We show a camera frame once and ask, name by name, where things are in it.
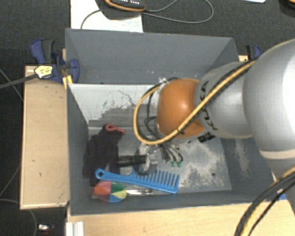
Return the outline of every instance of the power cord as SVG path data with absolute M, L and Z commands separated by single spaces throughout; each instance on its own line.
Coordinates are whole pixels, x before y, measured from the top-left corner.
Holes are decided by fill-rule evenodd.
M 4 76 L 4 78 L 11 83 L 11 80 L 7 77 L 7 75 L 3 72 L 3 70 L 0 68 L 0 73 Z M 19 91 L 16 89 L 16 87 L 13 85 L 13 89 L 15 90 L 15 92 L 18 94 L 20 100 L 23 102 L 23 97 L 21 96 L 21 94 L 19 93 Z M 3 188 L 3 190 L 0 192 L 0 197 L 3 195 L 3 193 L 6 191 L 6 189 L 9 187 L 9 185 L 11 184 L 11 182 L 13 181 L 13 179 L 15 178 L 15 176 L 17 175 L 17 173 L 19 172 L 21 168 L 21 163 L 19 164 L 18 168 L 16 169 L 16 171 L 14 172 L 14 174 L 12 175 L 11 179 L 9 180 L 8 184 Z M 8 202 L 8 203 L 12 203 L 12 204 L 17 204 L 19 205 L 19 202 L 15 201 L 15 200 L 11 200 L 11 199 L 1 199 L 0 198 L 0 202 Z M 35 214 L 31 211 L 28 210 L 31 214 L 31 216 L 33 217 L 34 220 L 34 233 L 33 236 L 36 236 L 37 234 L 37 219 Z
M 12 204 L 17 204 L 19 205 L 19 202 L 15 201 L 15 200 L 11 200 L 11 199 L 0 199 L 0 202 L 8 202 L 8 203 L 12 203 Z M 33 220 L 34 220 L 34 233 L 33 233 L 33 236 L 36 236 L 37 234 L 37 219 L 35 217 L 35 214 L 31 211 L 31 210 L 28 210 L 31 214 L 31 216 L 33 217 Z
M 285 172 L 278 180 L 276 180 L 267 190 L 260 194 L 253 203 L 249 206 L 239 221 L 235 231 L 235 236 L 249 236 L 253 229 L 269 211 L 285 191 L 290 189 L 295 184 L 295 166 Z M 257 211 L 261 209 L 261 204 L 266 202 L 268 197 L 273 197 L 271 203 L 265 208 L 261 215 L 257 218 L 256 222 L 250 228 L 252 220 L 254 219 Z
M 7 75 L 3 72 L 3 70 L 0 68 L 0 73 L 3 75 L 3 77 L 9 81 L 9 83 L 11 83 L 10 79 L 7 77 Z M 20 92 L 16 89 L 16 87 L 14 85 L 13 86 L 13 89 L 15 90 L 15 92 L 18 94 L 19 98 L 21 99 L 21 101 L 23 102 L 23 97 L 21 96 Z
M 172 6 L 174 3 L 178 2 L 179 0 L 174 0 L 172 1 L 170 4 L 166 5 L 164 8 L 161 8 L 161 9 L 158 9 L 158 10 L 145 10 L 144 12 L 142 12 L 141 14 L 143 15 L 147 15 L 147 16 L 150 16 L 150 17 L 155 17 L 155 18 L 160 18 L 160 19 L 164 19 L 164 20 L 168 20 L 168 21 L 172 21 L 172 22 L 177 22 L 177 23 L 183 23 L 183 24 L 201 24 L 201 23 L 205 23 L 207 21 L 209 21 L 213 15 L 214 15 L 214 9 L 213 9 L 213 6 L 212 4 L 208 1 L 208 0 L 203 0 L 205 1 L 209 6 L 210 6 L 210 9 L 211 9 L 211 15 L 207 18 L 207 19 L 204 19 L 204 20 L 200 20 L 200 21 L 184 21 L 184 20 L 178 20 L 178 19 L 173 19 L 173 18 L 166 18 L 166 17 L 162 17 L 162 16 L 158 16 L 158 15 L 154 15 L 152 13 L 156 13 L 156 12 L 161 12 L 167 8 L 169 8 L 170 6 Z M 82 23 L 81 23 L 81 26 L 80 26 L 80 29 L 82 30 L 83 29 L 83 25 L 85 23 L 85 21 L 92 15 L 94 15 L 95 13 L 97 12 L 100 12 L 100 10 L 95 10 L 93 12 L 91 12 L 89 15 L 87 15 Z

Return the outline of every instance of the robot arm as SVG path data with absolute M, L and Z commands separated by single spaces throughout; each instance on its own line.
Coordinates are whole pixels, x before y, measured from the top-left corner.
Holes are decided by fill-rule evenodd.
M 206 74 L 197 86 L 195 104 L 236 65 Z M 294 166 L 295 39 L 264 53 L 200 114 L 199 121 L 222 138 L 252 136 L 276 177 Z M 295 185 L 286 196 L 295 214 Z
M 145 93 L 134 111 L 134 131 L 141 142 L 156 145 L 173 138 L 190 139 L 205 129 L 220 138 L 253 137 L 277 177 L 295 165 L 295 39 L 249 64 L 230 63 L 200 81 L 179 79 L 164 86 L 156 117 L 162 138 L 145 140 L 137 127 L 138 110 L 160 87 Z M 295 185 L 286 196 L 295 214 Z

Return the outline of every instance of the gray bin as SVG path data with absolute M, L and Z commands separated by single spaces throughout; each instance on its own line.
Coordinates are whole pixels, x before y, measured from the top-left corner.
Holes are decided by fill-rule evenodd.
M 234 40 L 226 37 L 67 29 L 65 38 L 66 60 L 78 59 L 81 68 L 79 83 L 67 90 L 72 215 L 245 203 L 273 182 L 253 139 L 214 138 L 181 145 L 181 168 L 159 162 L 160 169 L 181 174 L 177 194 L 156 192 L 114 204 L 92 199 L 82 167 L 93 134 L 106 123 L 120 126 L 127 134 L 119 153 L 133 154 L 140 143 L 132 132 L 132 112 L 149 87 L 159 78 L 199 79 L 210 69 L 238 61 L 238 54 Z

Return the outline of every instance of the blue clamp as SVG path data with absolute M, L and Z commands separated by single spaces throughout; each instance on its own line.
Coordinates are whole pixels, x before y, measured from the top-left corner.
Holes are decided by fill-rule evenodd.
M 246 50 L 248 54 L 248 58 L 251 59 L 256 59 L 261 56 L 263 53 L 261 48 L 258 45 L 246 45 Z
M 61 74 L 65 70 L 66 75 L 71 75 L 73 83 L 77 83 L 80 77 L 80 67 L 77 59 L 71 59 L 66 64 L 62 56 L 53 52 L 54 40 L 37 39 L 30 45 L 30 52 L 36 59 L 38 65 L 48 64 L 53 68 L 53 75 L 48 77 L 49 80 L 62 83 L 64 75 Z

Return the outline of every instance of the red object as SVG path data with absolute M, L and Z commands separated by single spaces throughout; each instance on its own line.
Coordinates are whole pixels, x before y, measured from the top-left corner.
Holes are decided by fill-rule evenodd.
M 106 129 L 107 131 L 115 131 L 115 130 L 117 130 L 117 131 L 121 132 L 122 134 L 125 134 L 125 133 L 126 133 L 126 131 L 124 131 L 122 128 L 119 128 L 119 127 L 114 126 L 114 125 L 112 125 L 112 124 L 107 124 L 107 125 L 105 126 L 105 129 Z

